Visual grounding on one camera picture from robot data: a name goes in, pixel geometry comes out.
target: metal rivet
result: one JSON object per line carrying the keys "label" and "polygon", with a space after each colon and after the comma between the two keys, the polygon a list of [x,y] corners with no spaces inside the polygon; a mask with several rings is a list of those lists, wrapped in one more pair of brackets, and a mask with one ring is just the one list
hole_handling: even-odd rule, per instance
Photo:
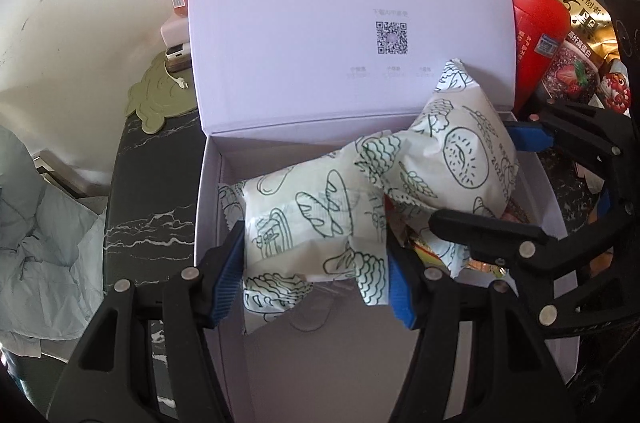
{"label": "metal rivet", "polygon": [[496,280],[494,282],[494,289],[498,293],[507,293],[509,291],[509,285],[503,280]]}
{"label": "metal rivet", "polygon": [[127,289],[129,289],[130,287],[131,287],[131,283],[129,282],[129,280],[125,278],[121,278],[119,281],[116,282],[116,284],[113,285],[113,289],[118,293],[123,293],[127,291]]}
{"label": "metal rivet", "polygon": [[200,275],[200,270],[194,268],[193,266],[185,268],[180,272],[180,276],[185,280],[193,280],[195,278],[198,278],[198,275]]}
{"label": "metal rivet", "polygon": [[531,241],[523,241],[518,249],[518,253],[523,259],[530,259],[536,252],[536,245]]}
{"label": "metal rivet", "polygon": [[538,320],[543,326],[550,326],[558,318],[558,310],[553,304],[548,304],[540,310]]}
{"label": "metal rivet", "polygon": [[428,280],[440,280],[442,278],[442,270],[439,268],[427,268],[424,270],[424,276]]}

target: bagel drawing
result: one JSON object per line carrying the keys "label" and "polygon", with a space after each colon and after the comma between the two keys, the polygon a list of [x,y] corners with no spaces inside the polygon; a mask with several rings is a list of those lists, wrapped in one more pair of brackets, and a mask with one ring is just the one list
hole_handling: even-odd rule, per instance
{"label": "bagel drawing", "polygon": [[447,134],[442,149],[453,178],[467,189],[480,188],[489,177],[489,158],[478,135],[466,127]]}

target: white snack packet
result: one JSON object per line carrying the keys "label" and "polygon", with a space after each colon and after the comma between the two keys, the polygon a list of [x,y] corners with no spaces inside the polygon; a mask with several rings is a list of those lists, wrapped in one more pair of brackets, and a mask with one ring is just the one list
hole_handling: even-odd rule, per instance
{"label": "white snack packet", "polygon": [[314,282],[355,278],[365,304],[388,303],[383,192],[353,164],[356,145],[382,135],[272,174],[220,185],[229,228],[245,219],[247,333],[292,308]]}
{"label": "white snack packet", "polygon": [[361,144],[356,165],[456,276],[464,248],[429,230],[437,209],[500,217],[515,187],[516,149],[480,85],[447,62],[433,96],[408,130]]}

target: black marble table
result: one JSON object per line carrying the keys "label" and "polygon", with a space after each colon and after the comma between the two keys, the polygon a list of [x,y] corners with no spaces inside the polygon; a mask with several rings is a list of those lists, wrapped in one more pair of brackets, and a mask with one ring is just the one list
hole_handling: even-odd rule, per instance
{"label": "black marble table", "polygon": [[[157,283],[193,262],[196,201],[205,136],[197,111],[169,118],[153,135],[133,114],[126,121],[111,181],[104,246],[105,287],[121,278]],[[541,160],[556,191],[567,231],[579,228],[595,197],[575,177],[572,163],[553,151]],[[152,324],[159,406],[177,417],[161,322]]]}

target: red container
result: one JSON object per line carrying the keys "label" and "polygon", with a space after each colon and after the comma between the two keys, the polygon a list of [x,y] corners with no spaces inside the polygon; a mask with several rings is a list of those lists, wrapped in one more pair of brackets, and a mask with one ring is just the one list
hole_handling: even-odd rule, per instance
{"label": "red container", "polygon": [[517,112],[549,69],[556,51],[571,29],[571,16],[559,0],[513,0],[516,19]]}

